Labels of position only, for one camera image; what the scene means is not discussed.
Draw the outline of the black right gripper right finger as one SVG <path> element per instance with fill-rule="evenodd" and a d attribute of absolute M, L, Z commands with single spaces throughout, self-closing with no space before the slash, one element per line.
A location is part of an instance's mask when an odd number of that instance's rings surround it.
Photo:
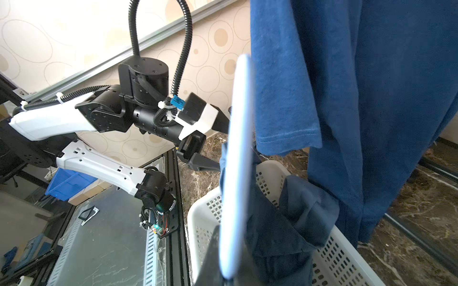
<path fill-rule="evenodd" d="M 262 286 L 263 282 L 259 279 L 256 265 L 247 246 L 244 244 L 242 249 L 242 259 L 237 275 L 234 278 L 235 286 Z"/>

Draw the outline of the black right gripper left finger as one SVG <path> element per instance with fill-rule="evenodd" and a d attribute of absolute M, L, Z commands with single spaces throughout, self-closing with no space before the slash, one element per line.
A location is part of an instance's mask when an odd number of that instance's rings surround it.
<path fill-rule="evenodd" d="M 223 286 L 224 279 L 219 268 L 219 225 L 214 230 L 209 242 L 205 259 L 200 268 L 196 286 Z"/>

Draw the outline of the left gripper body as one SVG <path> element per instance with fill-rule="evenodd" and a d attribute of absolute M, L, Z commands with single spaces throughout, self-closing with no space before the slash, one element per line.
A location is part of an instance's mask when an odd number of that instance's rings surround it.
<path fill-rule="evenodd" d="M 230 120 L 218 107 L 215 108 L 218 110 L 218 115 L 211 131 L 228 134 Z M 177 156 L 182 162 L 187 164 L 194 153 L 200 154 L 202 151 L 206 143 L 206 134 L 194 131 L 191 135 L 180 141 Z"/>

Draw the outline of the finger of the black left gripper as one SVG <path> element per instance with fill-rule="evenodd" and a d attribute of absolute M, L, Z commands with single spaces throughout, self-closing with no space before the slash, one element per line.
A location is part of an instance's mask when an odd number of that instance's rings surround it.
<path fill-rule="evenodd" d="M 194 153 L 187 164 L 191 170 L 196 172 L 220 171 L 220 165 L 218 162 L 209 159 L 199 153 Z"/>

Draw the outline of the light blue t-shirt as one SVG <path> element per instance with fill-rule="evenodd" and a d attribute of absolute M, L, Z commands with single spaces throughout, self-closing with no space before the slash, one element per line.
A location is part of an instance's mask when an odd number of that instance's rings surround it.
<path fill-rule="evenodd" d="M 339 203 L 326 191 L 300 177 L 284 179 L 277 204 L 256 183 L 256 154 L 244 154 L 250 166 L 242 169 L 243 185 L 228 173 L 229 145 L 219 160 L 223 211 L 220 226 L 219 269 L 226 280 L 238 271 L 241 246 L 248 248 L 255 275 L 266 286 L 309 286 L 312 254 L 324 247 L 339 216 Z"/>

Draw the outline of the navy blue t-shirt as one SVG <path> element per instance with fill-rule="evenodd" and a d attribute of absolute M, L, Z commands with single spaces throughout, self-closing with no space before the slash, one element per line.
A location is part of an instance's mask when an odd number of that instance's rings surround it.
<path fill-rule="evenodd" d="M 255 135 L 309 148 L 308 178 L 367 243 L 458 110 L 456 1 L 251 1 Z"/>

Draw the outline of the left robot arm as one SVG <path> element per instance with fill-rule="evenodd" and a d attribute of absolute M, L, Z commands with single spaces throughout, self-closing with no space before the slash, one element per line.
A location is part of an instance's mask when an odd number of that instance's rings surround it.
<path fill-rule="evenodd" d="M 1 141 L 23 161 L 87 174 L 115 185 L 147 209 L 171 211 L 176 198 L 162 173 L 136 168 L 95 151 L 78 132 L 126 132 L 137 127 L 173 143 L 180 160 L 193 170 L 219 170 L 201 155 L 206 134 L 227 133 L 229 118 L 196 94 L 186 100 L 168 95 L 168 66 L 157 59 L 132 56 L 120 64 L 120 82 L 23 102 L 1 121 Z"/>

